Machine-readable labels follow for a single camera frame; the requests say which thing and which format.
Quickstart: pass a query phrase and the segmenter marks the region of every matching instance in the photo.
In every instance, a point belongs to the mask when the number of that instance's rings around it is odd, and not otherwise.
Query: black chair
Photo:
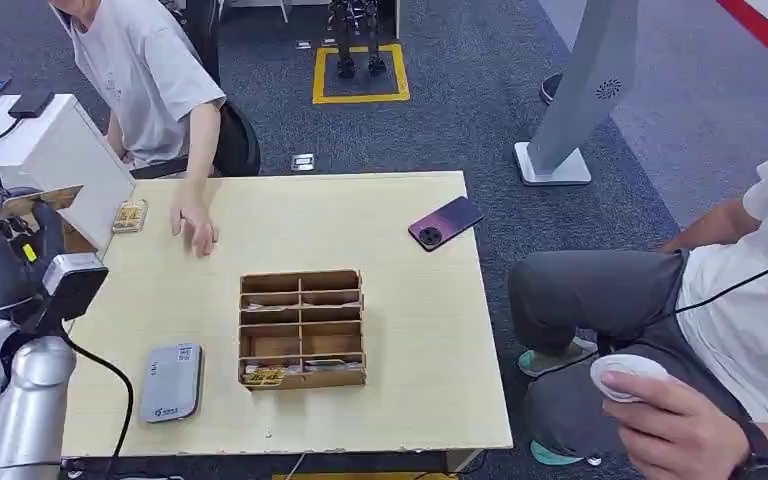
[[[219,81],[219,1],[187,0],[187,8],[175,15],[201,58],[205,71]],[[219,143],[213,166],[222,177],[251,177],[260,172],[260,145],[254,127],[229,100],[220,110]],[[187,157],[131,171],[134,178],[158,178],[187,170]]]

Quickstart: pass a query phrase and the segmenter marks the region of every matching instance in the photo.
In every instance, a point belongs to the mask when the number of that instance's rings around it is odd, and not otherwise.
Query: black watch strap
[[[748,418],[734,419],[749,441],[749,458],[738,465],[732,480],[768,480],[768,440],[758,425]]]

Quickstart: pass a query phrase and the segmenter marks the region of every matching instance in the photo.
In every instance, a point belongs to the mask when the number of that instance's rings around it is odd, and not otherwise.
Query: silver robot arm
[[[0,210],[10,196],[0,190]],[[33,213],[36,230],[0,220],[0,480],[57,478],[76,362],[62,322],[86,312],[107,275],[94,254],[63,254],[53,209]]]
[[[0,331],[15,328],[5,322]],[[74,369],[75,353],[60,337],[33,339],[13,355],[10,381],[0,390],[0,480],[57,478]]]

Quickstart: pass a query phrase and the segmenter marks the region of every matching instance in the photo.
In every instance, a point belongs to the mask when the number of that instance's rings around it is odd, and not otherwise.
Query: table leg
[[[460,472],[465,469],[469,462],[473,461],[475,457],[483,452],[481,449],[477,450],[449,450],[446,452],[446,471],[448,472]]]

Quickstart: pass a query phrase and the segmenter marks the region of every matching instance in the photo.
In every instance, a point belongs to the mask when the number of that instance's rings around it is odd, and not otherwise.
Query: light wood tabletop
[[[110,275],[72,338],[141,392],[148,352],[204,349],[198,411],[132,420],[123,456],[510,448],[511,430],[472,230],[426,253],[408,226],[466,194],[461,172],[213,179],[220,241],[204,259],[170,235],[176,180],[138,182],[144,229],[114,238]],[[357,269],[367,384],[250,392],[238,381],[240,277]],[[64,456],[109,456],[126,403],[109,371],[79,357]]]

